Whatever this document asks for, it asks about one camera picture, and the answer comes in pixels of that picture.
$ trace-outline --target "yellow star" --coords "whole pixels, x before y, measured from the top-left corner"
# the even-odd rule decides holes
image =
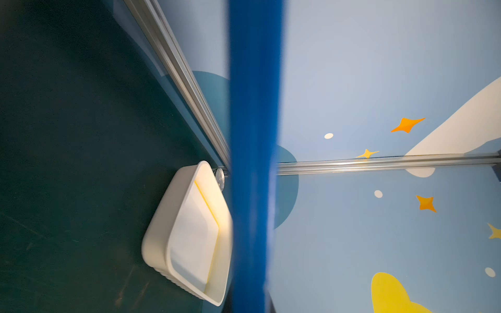
[[[378,153],[379,151],[376,151],[376,152],[370,152],[369,150],[365,149],[365,153],[362,154],[362,155],[359,155],[357,158],[361,158],[361,157],[366,157],[366,158],[370,158],[371,155],[373,155],[374,153]]]
[[[410,133],[410,130],[412,129],[412,127],[414,127],[417,123],[423,121],[424,119],[420,119],[420,120],[409,120],[409,119],[406,119],[405,117],[402,119],[402,121],[400,122],[400,125],[398,125],[397,128],[395,128],[394,130],[392,130],[391,132],[398,132],[399,130],[402,130],[404,132],[406,132],[407,134]]]
[[[435,211],[435,208],[433,207],[433,197],[429,197],[429,198],[423,198],[423,197],[420,197],[420,196],[416,196],[417,199],[419,200],[419,209],[420,210],[430,210],[430,211],[433,211],[433,212],[437,212]]]
[[[390,274],[375,274],[371,293],[374,313],[431,313],[424,306],[411,302],[404,286]]]
[[[489,239],[494,239],[494,238],[501,239],[501,229],[497,229],[489,223],[487,223],[487,225],[489,225],[490,229],[492,230],[492,235],[489,237]]]

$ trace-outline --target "orange star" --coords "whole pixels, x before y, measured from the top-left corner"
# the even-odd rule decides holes
[[[437,212],[435,210],[435,208],[433,207],[433,197],[429,197],[429,198],[423,198],[423,197],[420,197],[420,196],[416,196],[417,199],[419,200],[419,209],[420,210],[430,210],[430,211],[433,211],[433,212]]]
[[[392,130],[391,132],[398,132],[399,130],[401,131],[404,131],[406,132],[407,134],[410,133],[412,127],[414,127],[417,123],[421,122],[421,121],[424,121],[424,119],[420,119],[420,120],[409,120],[409,119],[406,119],[405,117],[402,119],[402,121],[400,122],[400,125],[398,125],[397,128],[395,128],[394,130]]]
[[[376,151],[376,152],[370,152],[369,150],[365,149],[365,153],[362,154],[362,155],[359,155],[357,158],[361,158],[361,157],[366,157],[366,158],[370,158],[371,155],[373,155],[374,153],[378,153],[379,151]]]

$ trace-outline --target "light blue wall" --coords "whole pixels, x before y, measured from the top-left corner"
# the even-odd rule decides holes
[[[434,197],[436,213],[419,210],[416,195]],[[373,312],[378,272],[434,313],[499,312],[501,239],[489,239],[487,223],[501,228],[500,205],[489,166],[442,167],[428,178],[405,170],[301,175],[296,206],[276,229],[277,312]]]
[[[500,1],[288,3],[280,145],[298,161],[404,155],[501,76]],[[404,117],[426,120],[390,133]]]

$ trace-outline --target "white cloud shape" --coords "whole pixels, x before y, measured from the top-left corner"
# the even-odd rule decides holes
[[[405,155],[458,154],[501,138],[501,77],[468,100]],[[409,173],[428,177],[435,168],[412,168]]]

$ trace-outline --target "white dot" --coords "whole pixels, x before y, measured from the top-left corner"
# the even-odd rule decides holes
[[[486,267],[486,268],[485,268],[485,273],[486,273],[486,274],[487,274],[487,276],[489,276],[489,277],[494,277],[494,276],[496,276],[496,272],[495,272],[492,268],[490,268],[490,267]]]

